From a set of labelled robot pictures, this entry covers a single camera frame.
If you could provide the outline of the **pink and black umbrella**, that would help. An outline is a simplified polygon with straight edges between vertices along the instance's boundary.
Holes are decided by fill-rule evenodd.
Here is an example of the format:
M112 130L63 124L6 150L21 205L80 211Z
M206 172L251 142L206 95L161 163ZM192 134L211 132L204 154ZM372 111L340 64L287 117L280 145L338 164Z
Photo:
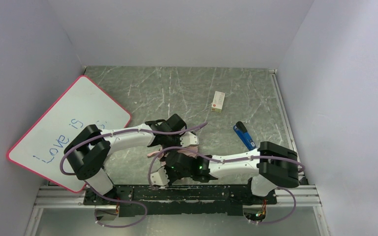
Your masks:
M154 157L157 153L159 153L163 148L160 147L159 150L156 150L156 151L153 151L151 153L148 153L147 154L147 157L148 158L151 158L151 157ZM186 147L185 149L176 149L177 152L179 153L183 153L187 156L190 156L190 157L196 157L197 155L192 151L195 151L195 152L198 152L198 146L189 146L189 147Z

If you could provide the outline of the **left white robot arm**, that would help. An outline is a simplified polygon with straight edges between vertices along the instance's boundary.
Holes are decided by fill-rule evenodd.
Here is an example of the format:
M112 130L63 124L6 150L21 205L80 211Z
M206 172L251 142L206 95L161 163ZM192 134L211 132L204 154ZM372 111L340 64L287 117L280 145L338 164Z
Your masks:
M169 119L147 121L139 126L118 130L99 129L88 125L70 142L60 162L73 169L72 175L83 180L99 194L114 198L115 186L104 170L104 163L111 154L134 147L189 147L198 144L197 136L187 131L187 124L177 115Z

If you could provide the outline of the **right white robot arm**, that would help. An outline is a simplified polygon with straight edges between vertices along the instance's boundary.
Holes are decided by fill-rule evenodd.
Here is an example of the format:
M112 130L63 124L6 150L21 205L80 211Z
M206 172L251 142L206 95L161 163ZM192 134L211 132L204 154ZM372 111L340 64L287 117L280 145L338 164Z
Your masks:
M261 142L258 148L232 155L187 155L176 150L162 158L169 183L178 179L208 183L232 175L250 176L251 192L264 197L277 187L299 186L297 153L272 142Z

